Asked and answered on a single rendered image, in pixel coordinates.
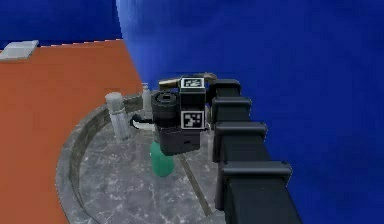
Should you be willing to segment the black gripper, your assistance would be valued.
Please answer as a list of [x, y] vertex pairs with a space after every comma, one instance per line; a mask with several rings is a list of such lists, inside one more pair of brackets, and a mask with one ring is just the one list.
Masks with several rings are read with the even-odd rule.
[[156, 129], [161, 151], [167, 155], [183, 154], [200, 148], [202, 112], [182, 110], [176, 92], [160, 91], [151, 99], [153, 120], [134, 114], [130, 125], [139, 130]]

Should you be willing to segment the pale slim bottle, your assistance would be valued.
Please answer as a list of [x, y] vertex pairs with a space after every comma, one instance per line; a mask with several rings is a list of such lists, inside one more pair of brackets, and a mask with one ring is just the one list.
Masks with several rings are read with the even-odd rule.
[[143, 111], [144, 117], [146, 119], [152, 118], [152, 106], [151, 106], [151, 91], [147, 83], [142, 84], [142, 101], [143, 101]]

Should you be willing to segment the green bottle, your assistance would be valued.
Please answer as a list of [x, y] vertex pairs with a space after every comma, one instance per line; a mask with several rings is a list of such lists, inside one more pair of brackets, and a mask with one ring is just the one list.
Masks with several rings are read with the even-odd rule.
[[174, 161], [172, 156], [166, 156], [162, 151], [160, 144], [153, 141], [150, 145], [150, 158], [152, 171], [159, 177], [166, 177], [174, 170]]

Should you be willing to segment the grey marble round basin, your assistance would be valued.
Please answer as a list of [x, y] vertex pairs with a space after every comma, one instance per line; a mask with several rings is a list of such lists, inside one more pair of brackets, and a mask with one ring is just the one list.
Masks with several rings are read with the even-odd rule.
[[62, 146], [55, 186], [69, 224], [225, 224], [214, 206], [217, 166], [211, 150], [173, 158], [174, 171], [152, 172], [153, 132], [115, 139], [107, 106], [92, 109]]

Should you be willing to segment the pale grey flat block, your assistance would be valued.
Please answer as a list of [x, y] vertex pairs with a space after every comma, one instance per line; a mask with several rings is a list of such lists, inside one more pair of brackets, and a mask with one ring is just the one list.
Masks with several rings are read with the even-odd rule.
[[0, 52], [0, 61], [28, 59], [38, 44], [38, 40], [10, 42]]

